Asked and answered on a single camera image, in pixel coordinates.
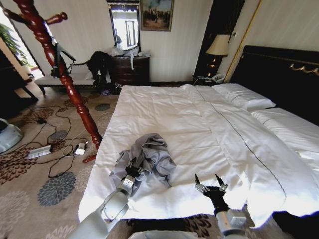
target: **charger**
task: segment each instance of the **charger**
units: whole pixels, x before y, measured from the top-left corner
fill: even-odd
[[[38,118],[36,119],[36,122],[37,122],[38,124],[47,123],[46,120],[45,120],[44,118],[42,118],[42,117],[38,117]]]
[[[83,155],[85,152],[85,143],[79,143],[75,148],[75,154]]]

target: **white plug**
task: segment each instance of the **white plug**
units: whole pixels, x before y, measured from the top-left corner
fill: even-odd
[[[75,150],[75,154],[83,155],[85,152],[85,144],[79,143],[78,148]]]

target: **mirror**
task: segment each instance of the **mirror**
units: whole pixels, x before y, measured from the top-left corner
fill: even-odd
[[[128,50],[139,45],[139,1],[133,3],[108,1],[108,3],[115,46]]]

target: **power strip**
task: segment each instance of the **power strip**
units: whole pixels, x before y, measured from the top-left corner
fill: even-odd
[[[30,150],[26,159],[33,159],[33,158],[41,157],[50,153],[51,153],[51,145],[48,145],[45,147]]]

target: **green leaves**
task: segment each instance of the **green leaves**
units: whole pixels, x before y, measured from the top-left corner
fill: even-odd
[[[20,50],[17,40],[10,35],[13,30],[6,25],[0,23],[0,37],[5,42],[10,51],[17,57],[21,65],[33,67],[28,63],[26,55]]]

